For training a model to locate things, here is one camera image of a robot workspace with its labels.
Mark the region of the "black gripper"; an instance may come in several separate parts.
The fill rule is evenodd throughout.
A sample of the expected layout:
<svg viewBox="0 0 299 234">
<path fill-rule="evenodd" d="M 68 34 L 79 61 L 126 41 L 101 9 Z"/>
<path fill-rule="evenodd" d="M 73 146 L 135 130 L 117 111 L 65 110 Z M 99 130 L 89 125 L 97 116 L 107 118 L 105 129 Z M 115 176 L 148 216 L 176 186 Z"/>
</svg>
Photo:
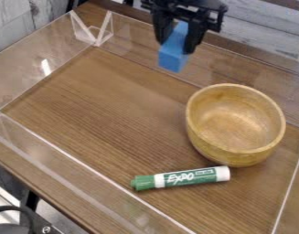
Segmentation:
<svg viewBox="0 0 299 234">
<path fill-rule="evenodd" d="M 150 10 L 156 41 L 162 45 L 168 39 L 174 20 L 187 22 L 183 52 L 192 54 L 202 43 L 207 30 L 220 32 L 223 16 L 228 6 L 222 0 L 140 0 Z"/>
</svg>

